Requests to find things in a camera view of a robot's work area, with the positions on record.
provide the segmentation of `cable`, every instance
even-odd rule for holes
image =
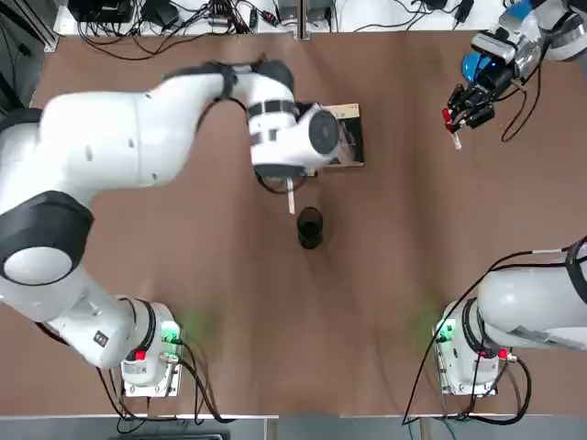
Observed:
[[[232,96],[229,96],[228,98],[220,98],[220,97],[218,97],[218,98],[214,99],[213,101],[211,101],[210,104],[208,104],[206,106],[206,108],[204,109],[204,111],[202,112],[202,114],[200,115],[200,117],[198,118],[198,122],[197,122],[196,128],[195,128],[195,132],[196,133],[198,131],[200,131],[200,127],[204,123],[205,118],[210,113],[210,110],[212,110],[212,108],[216,104],[219,104],[219,103],[222,103],[222,102],[225,102],[225,101],[230,101],[231,103],[235,103],[245,113],[245,116],[248,116],[249,115],[249,111],[247,110],[247,107],[244,104],[242,104],[237,98],[233,98]]]
[[[194,352],[192,351],[192,349],[190,348],[190,346],[188,346],[187,344],[185,344],[184,342],[181,343],[182,347],[184,347],[188,354],[190,355],[190,358],[192,359],[192,365],[194,366],[194,372],[197,374],[197,367],[196,367],[196,363],[195,363],[195,356],[194,356]],[[202,406],[204,405],[204,398],[202,398],[202,400],[200,401],[200,405],[198,406],[198,387],[195,387],[195,396],[194,396],[194,423],[199,426],[204,422],[204,419],[202,419],[201,421],[198,420],[198,414],[202,411]]]
[[[121,435],[129,435],[134,433],[135,431],[137,431],[143,424],[145,424],[147,421],[143,420],[141,423],[139,423],[137,426],[133,426],[131,427],[129,430],[127,431],[123,431],[122,429],[120,429],[120,422],[122,422],[124,419],[118,417],[118,422],[116,422],[116,431],[121,434]]]
[[[526,397],[524,398],[524,403],[522,404],[522,408],[520,411],[517,412],[515,417],[506,420],[500,419],[489,419],[487,417],[481,417],[480,415],[470,415],[469,418],[476,420],[477,422],[483,422],[485,424],[497,424],[500,426],[508,426],[511,424],[517,424],[522,418],[526,415],[528,411],[528,406],[530,405],[530,399],[532,398],[532,375],[530,374],[530,370],[528,369],[526,363],[520,358],[517,358],[517,364],[522,367],[524,374],[526,375]]]
[[[121,390],[120,391],[121,398],[119,399],[119,403],[120,403],[120,406],[122,406],[123,410],[128,414],[128,417],[126,417],[122,413],[122,411],[120,411],[118,409],[118,407],[116,406],[114,400],[112,399],[112,395],[110,394],[110,390],[108,389],[108,386],[106,385],[106,382],[104,380],[104,376],[102,375],[102,371],[98,367],[96,367],[96,371],[98,372],[98,376],[100,377],[100,381],[102,382],[102,385],[104,386],[106,397],[108,398],[108,401],[110,402],[110,405],[112,406],[112,409],[115,411],[116,415],[118,415],[118,417],[120,417],[121,419],[124,419],[124,420],[139,420],[139,421],[145,421],[145,422],[176,422],[177,420],[179,420],[175,416],[173,416],[173,417],[139,417],[139,416],[136,416],[124,404],[124,402],[122,400],[122,390]]]
[[[447,429],[450,432],[450,436],[452,437],[452,440],[457,440],[457,436],[455,435],[455,432],[452,430],[452,427],[449,425],[449,422],[446,419],[443,419],[442,417],[435,417],[435,420],[442,422],[447,427]]]
[[[537,91],[536,91],[536,98],[534,98],[534,103],[532,104],[532,107],[530,107],[530,111],[528,112],[528,114],[526,115],[526,117],[524,118],[522,123],[514,130],[514,132],[511,135],[507,136],[510,129],[514,126],[515,121],[517,121],[517,119],[522,115],[522,113],[524,112],[524,108],[526,107],[527,92],[525,90],[523,90],[522,92],[524,93],[524,99],[522,101],[522,106],[520,107],[518,112],[515,114],[514,119],[512,119],[512,121],[509,123],[509,125],[505,128],[505,130],[502,134],[502,142],[503,143],[509,142],[510,140],[512,140],[520,132],[520,130],[522,128],[524,128],[524,126],[526,125],[526,122],[528,122],[528,119],[530,119],[530,116],[532,116],[532,114],[534,113],[534,110],[536,110],[536,107],[538,105],[538,100],[540,99],[540,91],[542,88],[542,73],[541,73],[542,69],[541,69],[540,64],[538,64],[537,70],[538,70]]]
[[[445,14],[452,14],[455,10],[457,10],[457,8],[460,6],[460,4],[454,6],[452,9],[450,9],[449,11],[445,10],[445,9],[431,9],[431,10],[426,10],[426,4],[421,1],[421,0],[413,0],[412,1],[412,5],[415,4],[416,2],[419,2],[420,5],[418,7],[418,9],[416,11],[412,11],[410,9],[407,8],[406,5],[404,5],[404,3],[402,3],[400,0],[394,0],[395,3],[399,4],[402,6],[402,8],[405,10],[405,12],[407,12],[408,14],[413,14],[409,20],[405,21],[404,23],[398,23],[398,24],[393,24],[393,25],[380,25],[380,24],[376,24],[376,23],[372,23],[369,25],[365,25],[362,27],[359,27],[355,30],[353,30],[353,32],[360,32],[363,29],[366,28],[401,28],[402,26],[406,26],[407,28],[405,30],[410,30],[412,28],[413,25],[415,25],[418,21],[420,21],[422,18],[429,16],[431,14],[433,14],[436,11],[439,12],[443,12]]]
[[[41,332],[43,332],[45,335],[53,339],[55,342],[59,342],[60,344],[69,346],[69,344],[65,342],[65,339],[51,332],[49,328],[47,328],[47,326],[45,326],[43,323],[35,323],[35,325],[40,329]]]
[[[179,363],[182,367],[187,369],[187,371],[194,378],[195,387],[199,388],[200,391],[202,392],[202,395],[204,396],[205,406],[208,408],[208,411],[214,417],[214,420],[216,420],[220,424],[231,424],[232,422],[235,422],[235,419],[225,419],[218,413],[218,410],[216,409],[216,407],[212,404],[212,402],[210,402],[210,398],[208,397],[207,393],[205,392],[205,386],[202,383],[202,381],[200,380],[200,378],[198,377],[198,375],[196,374],[195,369],[192,368],[192,366],[189,365],[187,362],[185,362],[183,359],[181,359]]]
[[[263,176],[261,176],[260,174],[258,174],[256,171],[255,171],[255,177],[257,178],[257,182],[259,183],[259,185],[265,191],[268,191],[271,194],[282,195],[282,194],[287,194],[289,192],[288,190],[276,190],[275,188],[272,188],[270,185],[267,184],[267,182],[265,181],[265,178]],[[292,188],[292,193],[296,192],[297,190],[302,188],[302,186],[305,184],[306,179],[307,179],[307,176],[301,176],[301,180]]]
[[[563,247],[561,249],[553,249],[551,252],[566,252],[567,250],[569,250],[569,247]],[[475,288],[481,283],[481,281],[483,281],[483,278],[485,278],[485,275],[487,275],[488,273],[492,272],[492,271],[497,271],[497,270],[505,270],[505,269],[511,269],[512,266],[511,265],[506,265],[503,267],[500,267],[500,264],[502,264],[503,262],[509,260],[509,259],[515,259],[518,257],[524,257],[524,256],[529,256],[529,255],[533,255],[533,254],[538,254],[538,253],[544,253],[542,251],[537,251],[537,250],[524,250],[524,251],[520,251],[520,252],[514,252],[512,254],[506,255],[505,257],[499,258],[498,260],[496,260],[490,267],[489,269],[487,269],[479,279],[477,279],[470,287],[469,289],[467,289],[459,298],[458,300],[452,305],[452,307],[450,307],[449,311],[445,314],[444,318],[440,321],[440,323],[438,323],[437,325],[437,329],[434,332],[434,334],[432,335],[432,337],[430,338],[430,342],[428,343],[427,347],[426,347],[426,351],[422,357],[422,361],[420,362],[420,366],[418,368],[418,371],[415,375],[415,380],[414,380],[414,385],[412,386],[412,391],[410,393],[410,399],[405,407],[405,412],[404,412],[404,418],[402,420],[402,425],[406,425],[406,424],[410,424],[415,422],[415,420],[417,420],[417,418],[415,419],[410,419],[408,420],[408,414],[410,412],[410,408],[412,406],[412,401],[414,400],[414,395],[415,395],[415,388],[418,384],[418,381],[420,380],[420,376],[422,375],[422,371],[424,369],[424,365],[426,364],[426,359],[428,357],[428,353],[430,353],[430,349],[432,348],[432,346],[434,345],[438,333],[440,332],[440,330],[442,329],[444,323],[447,322],[447,320],[449,319],[449,317],[452,315],[452,313],[457,310],[457,308],[462,304],[462,302],[471,294],[471,292],[473,292],[475,290]],[[545,263],[544,265],[540,265],[538,266],[537,264],[533,264],[533,265],[527,265],[528,267],[558,267],[559,265],[563,265],[564,263]]]
[[[144,17],[138,16],[138,13],[135,17],[135,22],[133,23],[131,28],[124,35],[117,37],[113,41],[102,42],[102,41],[91,40],[88,37],[87,32],[85,32],[85,33],[83,32],[82,26],[80,23],[78,23],[78,25],[77,25],[78,26],[78,33],[80,34],[80,37],[82,38],[82,40],[86,44],[88,44],[93,49],[104,53],[105,55],[111,56],[111,57],[116,58],[121,61],[146,61],[146,60],[150,60],[151,58],[156,57],[157,55],[161,55],[163,52],[177,46],[178,44],[183,44],[183,43],[187,43],[190,41],[194,41],[194,40],[197,40],[201,37],[215,36],[215,35],[229,35],[229,34],[233,33],[233,31],[235,29],[233,29],[232,27],[229,27],[226,32],[222,32],[222,33],[206,32],[201,35],[193,36],[192,38],[189,38],[189,39],[181,39],[178,41],[174,41],[173,43],[169,44],[168,46],[165,46],[168,43],[169,39],[176,36],[181,30],[183,30],[183,34],[185,35],[185,32],[187,31],[188,27],[190,27],[192,24],[196,23],[200,19],[206,19],[208,17],[210,4],[211,4],[211,2],[214,2],[214,1],[215,0],[210,0],[207,3],[205,3],[204,5],[202,5],[202,7],[200,7],[199,9],[195,9],[194,14],[190,18],[185,20],[180,26],[178,26],[176,29],[174,29],[172,32],[170,32],[170,34],[165,37],[163,42],[155,50],[144,48],[143,46],[141,46],[140,43],[138,43],[138,41],[135,38],[135,36],[140,36],[140,29],[141,29],[142,25],[145,23]],[[104,45],[116,44],[116,43],[118,43],[118,41],[121,41],[122,39],[125,39],[128,37],[132,37],[135,44],[137,44],[137,46],[141,50],[146,52],[148,55],[143,56],[143,57],[131,58],[131,57],[126,57],[126,56],[115,54],[113,52],[110,52],[109,50],[106,50],[106,49],[100,47],[100,46],[104,46]]]

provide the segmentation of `tabletop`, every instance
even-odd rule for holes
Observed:
[[[174,3],[182,21],[189,19],[194,10],[201,7],[207,0],[177,0]],[[241,16],[249,23],[251,5],[260,10],[266,10],[275,14],[273,0],[234,1]],[[460,0],[447,0],[444,10],[437,10],[431,14],[422,14],[424,6],[411,0],[335,0],[335,13],[337,19],[332,27],[326,20],[308,22],[307,30],[310,33],[323,32],[353,32],[361,31],[385,32],[397,30],[451,30],[455,27],[454,10],[460,4]],[[502,0],[477,0],[473,4],[471,13],[463,24],[457,26],[457,30],[480,30],[493,26],[504,11]],[[280,25],[273,27],[263,20],[259,20],[255,33],[295,32],[296,20],[284,20]],[[54,30],[63,35],[78,35],[77,22],[66,6],[60,6],[55,20]],[[119,29],[126,32],[132,24],[122,25]],[[185,31],[184,35],[201,35],[206,32],[222,32],[222,28],[213,28],[206,20],[198,20]],[[159,35],[161,28],[156,25],[144,25],[141,29],[143,35]]]
[[[205,349],[223,414],[401,414],[450,300],[502,255],[585,234],[587,205],[576,197],[587,184],[578,66],[544,66],[536,113],[511,143],[499,136],[520,105],[514,99],[499,104],[492,122],[463,130],[456,151],[440,110],[470,38],[209,38],[145,62],[66,39],[47,56],[38,106],[68,92],[144,91],[184,66],[261,53],[289,65],[299,100],[360,105],[365,167],[322,172],[296,194],[298,210],[313,205],[325,217],[325,243],[314,251],[299,246],[287,200],[255,181],[244,116],[231,103],[212,110],[170,185],[103,192],[93,203],[87,269],[113,294],[170,307]],[[532,95],[534,84],[527,87]],[[6,306],[0,335],[0,414],[112,413],[94,368]],[[519,354],[534,379],[530,413],[585,415],[585,354]],[[511,385],[500,391],[479,411],[515,413]],[[193,397],[184,379],[179,397],[151,410],[191,413]],[[466,403],[449,400],[449,410]],[[413,413],[442,411],[429,359]]]

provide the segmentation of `end effector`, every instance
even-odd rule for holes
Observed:
[[[454,134],[491,120],[494,103],[510,85],[523,87],[545,58],[571,61],[582,55],[587,50],[582,8],[587,1],[523,0],[492,30],[475,35],[474,52],[462,63],[468,85],[457,85],[443,110],[447,130]]]

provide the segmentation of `black cable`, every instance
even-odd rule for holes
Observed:
[[[287,194],[289,192],[289,190],[276,190],[275,188],[272,188],[270,185],[267,184],[267,182],[265,181],[265,178],[263,176],[261,176],[260,174],[258,174],[255,171],[255,177],[257,178],[257,182],[259,183],[259,185],[265,190],[268,191],[271,194],[278,194],[278,195],[282,195],[282,194]],[[297,190],[299,190],[300,188],[302,188],[302,186],[305,184],[305,181],[307,180],[307,176],[301,176],[301,180],[292,188],[292,193],[296,192]]]
[[[435,420],[442,422],[447,427],[447,429],[450,432],[450,437],[452,438],[452,440],[457,440],[457,436],[455,435],[455,432],[452,430],[452,426],[449,425],[449,422],[447,421],[447,419],[442,418],[442,417],[435,417]]]
[[[173,417],[139,417],[128,409],[128,407],[125,405],[124,401],[121,398],[119,400],[120,406],[125,411],[125,413],[128,414],[128,416],[124,415],[122,413],[122,411],[120,411],[118,409],[114,400],[112,399],[112,395],[110,394],[110,390],[108,389],[108,386],[106,385],[106,382],[104,380],[104,376],[102,375],[102,371],[98,367],[96,367],[96,371],[98,372],[98,376],[100,377],[100,381],[102,382],[102,385],[104,386],[104,391],[106,393],[106,397],[108,398],[108,401],[110,402],[110,405],[112,406],[112,409],[115,411],[115,413],[116,413],[116,415],[118,415],[118,417],[120,417],[124,420],[139,420],[139,421],[145,421],[145,422],[176,422],[177,420],[179,420],[175,416],[173,416]]]
[[[408,25],[408,27],[405,30],[410,30],[412,28],[413,25],[415,25],[418,21],[420,21],[422,18],[429,16],[430,14],[432,14],[432,12],[422,12],[422,15],[420,17],[418,17],[416,20],[414,20],[412,23],[410,23]]]
[[[530,374],[530,370],[528,369],[526,363],[520,358],[517,358],[517,364],[522,367],[524,374],[526,375],[526,397],[524,398],[524,403],[522,404],[522,408],[520,411],[517,412],[515,417],[511,419],[501,420],[501,419],[489,419],[487,417],[481,417],[480,415],[470,415],[469,418],[472,420],[476,420],[477,422],[483,422],[485,424],[497,424],[500,426],[508,426],[510,424],[517,424],[522,418],[526,415],[528,411],[528,406],[530,405],[530,399],[532,398],[532,375]]]
[[[562,249],[560,249],[560,252],[566,252],[569,249],[569,247],[564,247]],[[440,321],[440,323],[437,325],[437,329],[434,332],[434,334],[432,335],[432,337],[430,338],[430,342],[428,343],[427,347],[426,347],[426,351],[422,357],[422,361],[420,362],[420,366],[418,368],[418,371],[415,375],[415,380],[414,380],[414,385],[412,386],[412,391],[410,393],[410,399],[405,407],[405,412],[404,412],[404,418],[402,420],[402,425],[405,424],[409,424],[414,422],[416,419],[411,419],[408,420],[408,414],[410,412],[410,408],[412,406],[412,401],[414,400],[414,395],[415,395],[415,388],[418,384],[418,381],[420,380],[420,376],[422,375],[422,371],[424,370],[424,365],[426,364],[426,359],[428,357],[428,353],[430,353],[430,349],[432,348],[432,346],[434,345],[438,333],[440,332],[440,330],[442,329],[444,323],[447,322],[447,320],[450,318],[450,316],[452,315],[452,313],[457,310],[457,308],[462,304],[462,302],[475,290],[475,288],[481,283],[481,281],[483,281],[483,278],[485,278],[485,276],[492,272],[492,271],[497,271],[497,270],[505,270],[505,269],[510,269],[510,267],[500,267],[500,265],[507,261],[508,259],[515,259],[518,257],[524,257],[524,256],[529,256],[529,255],[533,255],[534,251],[533,250],[524,250],[524,251],[520,251],[520,252],[514,252],[512,254],[506,255],[505,257],[499,258],[498,260],[496,260],[490,267],[489,269],[487,269],[479,279],[477,279],[470,287],[469,289],[467,289],[459,298],[458,300],[452,305],[452,307],[450,307],[449,311],[446,313],[445,317]],[[557,267],[559,264],[564,265],[564,263],[545,263],[544,266],[540,266],[540,267]]]
[[[194,378],[195,386],[200,388],[200,391],[202,392],[202,395],[204,396],[205,405],[208,408],[208,411],[210,412],[210,414],[212,414],[212,416],[214,417],[214,420],[216,420],[220,424],[231,424],[232,422],[235,422],[235,419],[225,419],[218,413],[218,410],[212,404],[212,402],[210,401],[210,398],[208,397],[207,392],[205,391],[204,384],[202,383],[202,381],[200,380],[200,378],[198,377],[198,375],[196,374],[196,372],[192,368],[192,366],[189,365],[187,362],[185,362],[182,359],[180,360],[180,365],[182,367],[184,367],[185,369],[187,369],[187,371]]]
[[[185,350],[187,350],[188,354],[190,355],[190,358],[192,360],[192,365],[194,366],[194,372],[197,374],[197,364],[195,363],[195,356],[194,356],[194,352],[192,351],[192,348],[190,346],[188,346],[187,344],[185,344],[184,342],[182,342],[181,345],[183,348],[185,348]],[[204,405],[204,398],[202,398],[202,400],[200,401],[200,405],[198,405],[198,391],[199,391],[198,387],[195,387],[194,423],[196,424],[196,426],[199,426],[204,422],[204,419],[198,420],[198,414],[202,411],[202,406]]]
[[[334,7],[334,21],[337,24],[337,32],[339,32],[340,31],[340,27],[338,27],[337,0],[334,0],[334,2],[332,2],[332,6]]]
[[[163,42],[155,50],[150,50],[150,49],[146,49],[146,48],[142,47],[139,43],[137,43],[137,40],[134,38],[135,35],[140,36],[140,27],[142,26],[142,24],[145,21],[143,17],[138,18],[135,21],[135,23],[132,25],[132,27],[127,31],[126,34],[124,34],[121,37],[118,37],[117,39],[115,39],[113,41],[101,42],[101,41],[91,40],[86,35],[86,33],[84,33],[82,31],[82,27],[81,27],[80,23],[78,23],[78,33],[80,34],[80,37],[82,38],[82,40],[86,44],[88,44],[93,49],[104,53],[105,55],[111,56],[111,57],[116,58],[121,61],[146,61],[146,60],[150,60],[151,58],[154,58],[157,55],[161,55],[163,52],[177,46],[178,44],[183,44],[183,43],[187,43],[190,41],[194,41],[194,40],[199,39],[201,37],[213,36],[213,35],[229,35],[230,33],[232,33],[233,29],[231,27],[229,27],[227,29],[227,31],[223,32],[223,33],[206,32],[201,35],[193,36],[192,38],[189,38],[189,39],[181,39],[178,41],[174,41],[173,43],[169,44],[168,46],[165,46],[167,44],[167,42],[169,41],[169,39],[176,36],[180,32],[180,30],[183,30],[183,34],[185,34],[185,31],[187,31],[187,28],[190,27],[192,24],[194,24],[195,22],[197,22],[200,19],[206,19],[207,13],[209,12],[208,8],[209,8],[209,2],[204,4],[200,9],[194,10],[195,11],[194,14],[190,18],[188,18],[186,21],[184,21],[180,26],[178,26],[176,29],[174,29],[169,35],[167,35],[165,37],[165,39],[163,40]],[[117,55],[113,52],[110,52],[106,49],[99,47],[99,46],[104,46],[104,45],[115,44],[118,41],[120,41],[124,38],[127,38],[127,37],[133,37],[135,43],[139,46],[139,48],[141,50],[145,51],[146,53],[148,53],[148,55],[143,56],[143,57],[131,58],[131,57],[125,57],[122,55]]]
[[[232,96],[229,96],[228,98],[216,98],[214,101],[211,101],[206,108],[204,109],[204,111],[202,112],[202,114],[200,115],[200,117],[198,118],[198,121],[196,123],[196,128],[195,131],[196,133],[198,131],[200,131],[200,127],[202,126],[202,124],[204,123],[205,118],[208,116],[208,114],[210,113],[210,110],[212,110],[212,108],[219,103],[225,102],[225,101],[229,101],[231,103],[235,103],[236,105],[238,105],[240,107],[240,109],[245,112],[245,116],[248,116],[249,111],[247,110],[247,107],[242,104],[237,98],[233,98]]]
[[[135,431],[137,431],[143,424],[145,424],[147,421],[143,420],[141,423],[139,423],[137,426],[133,426],[131,427],[129,430],[127,431],[123,431],[120,428],[120,422],[122,422],[124,419],[118,417],[118,422],[116,422],[116,431],[120,434],[120,435],[129,435],[134,433]]]
[[[60,344],[63,344],[65,346],[69,345],[67,342],[65,342],[65,339],[51,332],[49,328],[47,328],[43,323],[35,323],[35,325],[40,329],[41,332],[43,332],[45,335],[53,339],[55,342],[59,342]]]
[[[532,107],[530,107],[530,111],[528,112],[528,114],[526,115],[526,117],[524,118],[524,120],[521,122],[521,124],[514,130],[514,132],[507,136],[508,132],[510,131],[510,129],[514,126],[515,121],[518,120],[518,118],[522,115],[522,113],[524,112],[524,108],[526,107],[526,99],[527,99],[527,92],[525,90],[523,90],[522,92],[524,93],[524,99],[522,101],[522,105],[520,107],[520,109],[518,110],[518,112],[515,114],[514,119],[512,119],[512,121],[509,123],[509,125],[505,128],[503,134],[502,134],[502,142],[509,142],[510,140],[512,140],[519,132],[522,128],[524,128],[524,126],[526,125],[526,122],[528,122],[528,119],[530,119],[530,116],[532,116],[532,114],[534,113],[534,111],[536,110],[536,107],[538,105],[538,100],[540,99],[540,91],[542,88],[542,69],[541,66],[538,64],[538,78],[537,78],[537,91],[536,91],[536,98],[534,98],[534,103],[532,104]]]

